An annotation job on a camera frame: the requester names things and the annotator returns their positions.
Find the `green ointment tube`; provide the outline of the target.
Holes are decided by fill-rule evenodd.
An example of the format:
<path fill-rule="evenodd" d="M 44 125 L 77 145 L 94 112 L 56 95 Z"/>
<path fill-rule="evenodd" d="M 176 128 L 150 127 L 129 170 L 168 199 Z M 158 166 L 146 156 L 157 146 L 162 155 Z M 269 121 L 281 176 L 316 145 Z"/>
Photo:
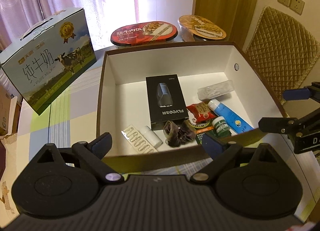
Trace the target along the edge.
<path fill-rule="evenodd" d="M 217 117 L 212 121 L 212 126 L 219 138 L 230 137 L 236 133 L 229 127 L 224 117 Z"/>

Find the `blue hand cream tube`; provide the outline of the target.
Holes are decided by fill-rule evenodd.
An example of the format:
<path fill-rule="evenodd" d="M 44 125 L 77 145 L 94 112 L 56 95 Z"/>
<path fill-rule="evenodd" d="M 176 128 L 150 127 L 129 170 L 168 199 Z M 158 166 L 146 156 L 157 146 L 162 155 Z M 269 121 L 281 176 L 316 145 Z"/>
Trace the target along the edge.
<path fill-rule="evenodd" d="M 216 99 L 208 102 L 208 107 L 218 116 L 224 117 L 228 126 L 236 133 L 245 133 L 253 130 L 253 127 L 242 117 L 238 116 L 233 110 L 217 101 Z"/>

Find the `red snack packet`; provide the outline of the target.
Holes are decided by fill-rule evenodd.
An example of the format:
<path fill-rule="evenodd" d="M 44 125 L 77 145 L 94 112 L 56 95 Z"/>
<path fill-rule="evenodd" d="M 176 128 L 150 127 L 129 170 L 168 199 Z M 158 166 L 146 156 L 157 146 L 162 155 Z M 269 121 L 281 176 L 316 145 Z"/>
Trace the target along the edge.
<path fill-rule="evenodd" d="M 216 118 L 216 115 L 204 102 L 189 105 L 187 106 L 187 110 L 193 114 L 195 118 L 194 122 L 197 124 Z"/>

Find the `white hair clip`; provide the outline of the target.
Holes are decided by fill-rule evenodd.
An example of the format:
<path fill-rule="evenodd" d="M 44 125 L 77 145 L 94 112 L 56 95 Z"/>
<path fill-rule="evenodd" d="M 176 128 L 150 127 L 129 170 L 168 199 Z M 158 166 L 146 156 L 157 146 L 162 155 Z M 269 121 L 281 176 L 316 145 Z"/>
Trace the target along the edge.
<path fill-rule="evenodd" d="M 157 153 L 157 150 L 143 137 L 135 126 L 129 125 L 121 133 L 138 154 Z"/>

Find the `dark hair scrunchie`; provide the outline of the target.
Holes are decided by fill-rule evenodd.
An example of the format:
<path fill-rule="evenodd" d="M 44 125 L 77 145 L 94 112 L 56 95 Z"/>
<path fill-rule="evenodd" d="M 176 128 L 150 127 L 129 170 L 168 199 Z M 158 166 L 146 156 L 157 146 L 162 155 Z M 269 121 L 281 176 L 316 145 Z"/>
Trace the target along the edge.
<path fill-rule="evenodd" d="M 170 147 L 180 147 L 195 140 L 196 132 L 188 122 L 189 120 L 184 120 L 180 125 L 173 121 L 165 123 L 163 132 L 166 137 L 166 143 Z"/>

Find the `clear floss pick box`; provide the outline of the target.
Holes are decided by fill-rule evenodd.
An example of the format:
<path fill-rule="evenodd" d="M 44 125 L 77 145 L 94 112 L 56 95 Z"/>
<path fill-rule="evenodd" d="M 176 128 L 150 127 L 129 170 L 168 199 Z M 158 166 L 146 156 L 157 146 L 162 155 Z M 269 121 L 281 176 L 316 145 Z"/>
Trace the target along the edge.
<path fill-rule="evenodd" d="M 206 101 L 228 94 L 232 91 L 234 91 L 233 81 L 227 80 L 207 87 L 199 88 L 197 90 L 197 96 L 199 100 Z"/>

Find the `black shaver box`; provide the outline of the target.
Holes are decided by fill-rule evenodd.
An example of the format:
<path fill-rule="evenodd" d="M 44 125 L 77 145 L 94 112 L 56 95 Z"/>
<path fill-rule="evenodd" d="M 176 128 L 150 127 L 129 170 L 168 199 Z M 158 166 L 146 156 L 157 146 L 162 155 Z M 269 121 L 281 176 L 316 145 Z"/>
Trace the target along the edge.
<path fill-rule="evenodd" d="M 167 121 L 180 125 L 189 118 L 176 74 L 147 77 L 146 88 L 152 130 L 162 130 Z"/>

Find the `small white bottle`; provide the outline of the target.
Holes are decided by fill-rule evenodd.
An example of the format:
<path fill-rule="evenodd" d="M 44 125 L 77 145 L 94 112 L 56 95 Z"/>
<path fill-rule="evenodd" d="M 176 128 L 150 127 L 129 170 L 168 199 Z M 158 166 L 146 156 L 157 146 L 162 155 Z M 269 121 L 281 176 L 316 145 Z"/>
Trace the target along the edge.
<path fill-rule="evenodd" d="M 155 149 L 163 144 L 163 141 L 149 126 L 143 126 L 140 129 L 140 133 Z"/>

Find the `quilted brown chair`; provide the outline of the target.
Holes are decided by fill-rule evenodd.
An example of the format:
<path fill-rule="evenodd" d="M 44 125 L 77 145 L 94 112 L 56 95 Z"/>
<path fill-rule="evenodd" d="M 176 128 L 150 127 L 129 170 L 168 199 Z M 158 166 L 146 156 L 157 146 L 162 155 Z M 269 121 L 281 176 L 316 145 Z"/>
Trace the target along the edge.
<path fill-rule="evenodd" d="M 246 54 L 284 104 L 283 92 L 299 88 L 319 59 L 319 42 L 295 18 L 267 6 Z"/>

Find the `brown cardboard storage box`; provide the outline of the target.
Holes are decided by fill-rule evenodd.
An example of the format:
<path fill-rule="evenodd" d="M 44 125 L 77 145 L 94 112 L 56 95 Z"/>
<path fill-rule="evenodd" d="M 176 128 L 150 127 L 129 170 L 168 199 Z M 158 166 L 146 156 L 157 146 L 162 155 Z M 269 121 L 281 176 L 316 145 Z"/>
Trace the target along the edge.
<path fill-rule="evenodd" d="M 198 89 L 232 81 L 234 90 L 219 101 L 254 128 L 263 117 L 285 111 L 248 56 L 231 42 L 168 43 L 105 52 L 101 72 L 97 133 L 108 132 L 112 147 L 103 161 L 118 172 L 139 172 L 205 159 L 196 142 L 155 152 L 130 144 L 123 130 L 152 128 L 165 140 L 166 122 L 191 119 L 187 107 L 199 103 Z"/>

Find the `cardboard boxes on floor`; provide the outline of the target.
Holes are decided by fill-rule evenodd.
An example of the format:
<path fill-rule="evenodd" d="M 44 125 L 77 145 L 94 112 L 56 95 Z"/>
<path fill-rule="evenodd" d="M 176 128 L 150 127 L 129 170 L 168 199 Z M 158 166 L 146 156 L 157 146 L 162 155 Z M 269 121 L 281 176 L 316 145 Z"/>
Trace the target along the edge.
<path fill-rule="evenodd" d="M 1 86 L 0 109 L 1 136 L 12 135 L 17 133 L 18 117 L 20 114 L 20 107 L 17 104 L 17 96 L 11 98 L 3 86 Z"/>

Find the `milk carton box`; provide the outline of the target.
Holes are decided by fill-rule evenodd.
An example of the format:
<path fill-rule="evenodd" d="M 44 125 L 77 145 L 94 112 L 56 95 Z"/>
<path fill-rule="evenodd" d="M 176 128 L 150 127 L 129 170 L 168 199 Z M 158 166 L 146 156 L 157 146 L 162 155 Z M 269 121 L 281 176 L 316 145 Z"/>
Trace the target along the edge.
<path fill-rule="evenodd" d="M 1 53 L 1 67 L 29 106 L 42 114 L 97 61 L 83 8 L 34 25 Z"/>

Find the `brown instant noodle bowl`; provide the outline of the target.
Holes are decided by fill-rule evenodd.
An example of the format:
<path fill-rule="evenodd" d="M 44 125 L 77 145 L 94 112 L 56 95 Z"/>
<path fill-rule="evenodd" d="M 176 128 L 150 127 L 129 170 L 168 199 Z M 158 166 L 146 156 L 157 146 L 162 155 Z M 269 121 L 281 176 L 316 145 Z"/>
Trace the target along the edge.
<path fill-rule="evenodd" d="M 223 29 L 201 16 L 180 16 L 178 24 L 185 42 L 223 40 L 227 36 Z"/>

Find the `red instant food bowl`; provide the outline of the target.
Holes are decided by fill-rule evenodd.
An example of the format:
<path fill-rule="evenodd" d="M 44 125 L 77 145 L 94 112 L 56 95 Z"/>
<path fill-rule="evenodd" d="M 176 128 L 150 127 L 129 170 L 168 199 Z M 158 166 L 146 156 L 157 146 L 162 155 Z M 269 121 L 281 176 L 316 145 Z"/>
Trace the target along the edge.
<path fill-rule="evenodd" d="M 111 42 L 116 46 L 135 46 L 167 42 L 178 35 L 178 29 L 171 23 L 151 21 L 122 26 L 111 34 Z"/>

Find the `wall power sockets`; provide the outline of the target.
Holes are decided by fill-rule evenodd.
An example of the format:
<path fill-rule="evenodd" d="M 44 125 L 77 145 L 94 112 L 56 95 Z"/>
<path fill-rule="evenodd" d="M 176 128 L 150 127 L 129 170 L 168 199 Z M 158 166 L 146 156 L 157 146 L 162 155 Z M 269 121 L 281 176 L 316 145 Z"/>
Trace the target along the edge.
<path fill-rule="evenodd" d="M 277 0 L 278 3 L 288 7 L 293 12 L 297 13 L 298 15 L 302 15 L 305 2 L 303 0 Z"/>

